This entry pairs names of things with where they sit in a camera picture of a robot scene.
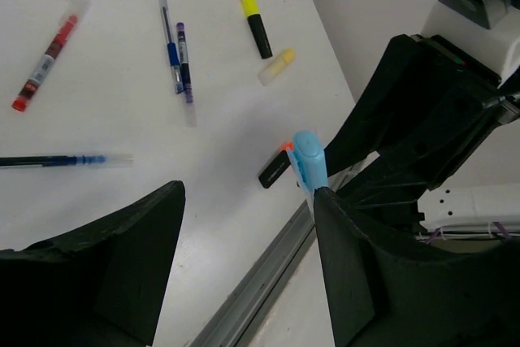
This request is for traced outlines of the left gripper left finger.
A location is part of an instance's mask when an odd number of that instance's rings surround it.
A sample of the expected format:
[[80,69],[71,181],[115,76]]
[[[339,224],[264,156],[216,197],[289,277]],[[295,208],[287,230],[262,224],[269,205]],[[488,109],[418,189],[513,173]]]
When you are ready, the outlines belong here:
[[3,250],[2,345],[152,345],[185,203],[174,180],[70,232]]

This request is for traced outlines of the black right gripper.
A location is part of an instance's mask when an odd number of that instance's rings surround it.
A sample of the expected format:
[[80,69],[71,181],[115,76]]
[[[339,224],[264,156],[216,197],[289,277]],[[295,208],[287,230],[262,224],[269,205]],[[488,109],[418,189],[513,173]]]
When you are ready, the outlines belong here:
[[377,153],[338,197],[378,221],[419,221],[418,199],[518,116],[518,73],[501,77],[439,35],[401,34],[326,147],[327,169]]

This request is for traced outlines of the yellow cap black highlighter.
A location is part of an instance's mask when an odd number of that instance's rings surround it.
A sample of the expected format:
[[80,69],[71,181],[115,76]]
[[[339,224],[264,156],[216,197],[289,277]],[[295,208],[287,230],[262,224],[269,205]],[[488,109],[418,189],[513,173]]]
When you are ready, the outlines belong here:
[[256,0],[240,0],[240,3],[261,58],[271,58],[271,45]]

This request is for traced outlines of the dark blue gel pen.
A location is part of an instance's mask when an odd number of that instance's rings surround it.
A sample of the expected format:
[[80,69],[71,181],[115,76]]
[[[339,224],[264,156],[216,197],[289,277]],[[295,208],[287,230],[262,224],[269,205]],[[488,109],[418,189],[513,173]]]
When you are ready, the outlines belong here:
[[127,167],[130,154],[74,154],[1,157],[1,168],[14,167]]

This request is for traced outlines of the pale yellow highlighter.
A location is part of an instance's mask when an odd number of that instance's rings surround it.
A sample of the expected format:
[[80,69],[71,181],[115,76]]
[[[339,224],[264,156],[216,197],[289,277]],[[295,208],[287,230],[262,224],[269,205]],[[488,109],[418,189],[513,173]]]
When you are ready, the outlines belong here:
[[269,85],[281,72],[283,72],[296,58],[296,51],[288,48],[281,51],[259,73],[258,79],[263,86]]

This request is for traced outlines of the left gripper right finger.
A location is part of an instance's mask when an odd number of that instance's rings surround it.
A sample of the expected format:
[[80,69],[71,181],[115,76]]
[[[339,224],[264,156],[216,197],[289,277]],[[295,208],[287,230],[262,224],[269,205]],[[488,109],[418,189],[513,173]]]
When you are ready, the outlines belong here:
[[518,241],[449,252],[327,188],[314,196],[314,219],[335,345],[518,345]]

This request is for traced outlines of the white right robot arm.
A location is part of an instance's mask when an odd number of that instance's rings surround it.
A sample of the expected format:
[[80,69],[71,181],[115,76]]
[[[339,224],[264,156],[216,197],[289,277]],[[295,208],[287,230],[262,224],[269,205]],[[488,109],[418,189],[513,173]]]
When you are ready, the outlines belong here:
[[518,117],[518,74],[502,80],[441,36],[399,35],[326,147],[327,170],[336,174],[377,153],[339,195],[394,228],[514,234],[518,184],[458,188],[447,181]]

